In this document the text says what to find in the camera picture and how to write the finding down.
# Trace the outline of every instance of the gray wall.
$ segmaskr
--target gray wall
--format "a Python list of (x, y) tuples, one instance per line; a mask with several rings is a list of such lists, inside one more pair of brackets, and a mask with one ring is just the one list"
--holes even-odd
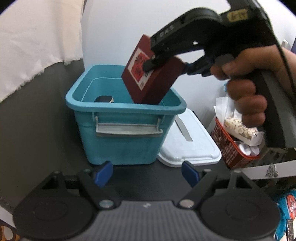
[(54, 170), (87, 167), (65, 95), (83, 61), (54, 64), (0, 104), (0, 197), (15, 207)]

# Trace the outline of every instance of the white lid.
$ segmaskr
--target white lid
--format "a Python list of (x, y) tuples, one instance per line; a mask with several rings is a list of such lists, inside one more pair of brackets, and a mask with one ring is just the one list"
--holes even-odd
[(178, 117), (184, 123), (192, 141), (186, 140), (174, 121), (160, 148), (158, 160), (170, 167), (180, 167), (183, 161), (189, 161), (195, 166), (218, 163), (222, 156), (221, 151), (195, 114), (186, 109)]

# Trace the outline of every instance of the red plastic basket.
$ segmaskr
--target red plastic basket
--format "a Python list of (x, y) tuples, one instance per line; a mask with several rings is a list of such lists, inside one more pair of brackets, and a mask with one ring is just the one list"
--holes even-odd
[(260, 156), (247, 156), (241, 152), (233, 139), (224, 130), (223, 126), (216, 118), (216, 125), (211, 133), (211, 137), (216, 142), (221, 150), (222, 157), (228, 168), (242, 168), (249, 164), (251, 161), (259, 159)]

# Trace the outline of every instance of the white fabric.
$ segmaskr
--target white fabric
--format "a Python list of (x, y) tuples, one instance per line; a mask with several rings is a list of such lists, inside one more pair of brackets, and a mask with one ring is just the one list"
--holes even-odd
[(83, 0), (17, 0), (0, 15), (0, 103), (57, 62), (82, 58)]

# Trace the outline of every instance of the plastic bin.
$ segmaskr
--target plastic bin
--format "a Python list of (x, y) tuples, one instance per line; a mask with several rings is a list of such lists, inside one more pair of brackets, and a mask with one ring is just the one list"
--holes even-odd
[(222, 157), (229, 168), (246, 167), (253, 160), (259, 159), (260, 156), (247, 156), (241, 152), (231, 136), (224, 130), (219, 120), (216, 118), (216, 125), (211, 133), (211, 137), (221, 150)]
[[(154, 162), (175, 115), (186, 109), (186, 102), (173, 89), (159, 105), (134, 104), (121, 79), (124, 68), (94, 65), (66, 95), (67, 106), (75, 113), (86, 157), (92, 164)], [(114, 103), (94, 103), (102, 95), (112, 96)]]

